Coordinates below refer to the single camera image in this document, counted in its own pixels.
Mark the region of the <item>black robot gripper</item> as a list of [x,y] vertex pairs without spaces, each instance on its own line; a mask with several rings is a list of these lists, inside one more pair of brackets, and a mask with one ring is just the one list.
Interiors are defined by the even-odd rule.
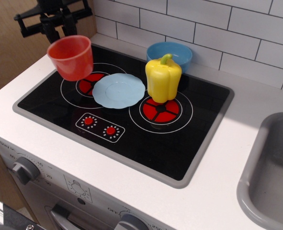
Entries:
[[[38,0],[35,7],[15,15],[14,20],[18,22],[23,37],[41,33],[46,35],[50,43],[53,43],[60,38],[56,27],[60,26],[65,36],[77,35],[78,20],[93,15],[86,0],[82,1],[82,9],[71,11],[68,6],[76,2],[76,0]],[[40,22],[26,26],[24,19],[34,16],[39,16]]]

